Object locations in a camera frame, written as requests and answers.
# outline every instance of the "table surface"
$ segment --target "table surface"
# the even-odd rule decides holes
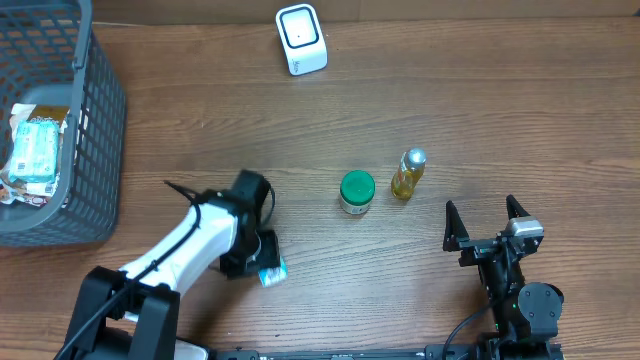
[[[442,343],[486,303],[477,271],[442,252],[445,203],[487,237],[504,228],[511,193],[545,226],[522,268],[565,293],[568,358],[640,356],[638,19],[323,33],[329,66],[293,78],[272,25],[97,30],[129,99],[120,223],[103,244],[0,250],[0,359],[51,359],[84,275],[178,224],[187,203],[162,180],[219,189],[241,168],[275,187],[289,279],[263,289],[203,274],[183,299],[182,337],[259,351]],[[405,204],[389,182],[410,146],[429,165]],[[361,218],[337,203],[352,169],[378,187]],[[487,316],[457,341],[491,328]]]

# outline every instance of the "gray basket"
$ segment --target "gray basket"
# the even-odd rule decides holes
[[[58,189],[42,208],[0,204],[0,246],[90,242],[113,232],[126,99],[91,20],[90,0],[0,0],[0,167],[12,151],[14,103],[70,106]]]

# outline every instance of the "basket handle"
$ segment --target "basket handle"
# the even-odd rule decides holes
[[[76,52],[73,56],[73,69],[78,71],[84,68],[87,61],[89,37],[91,36],[91,23],[93,22],[93,5],[91,0],[78,0],[80,4],[80,29],[76,42]]]

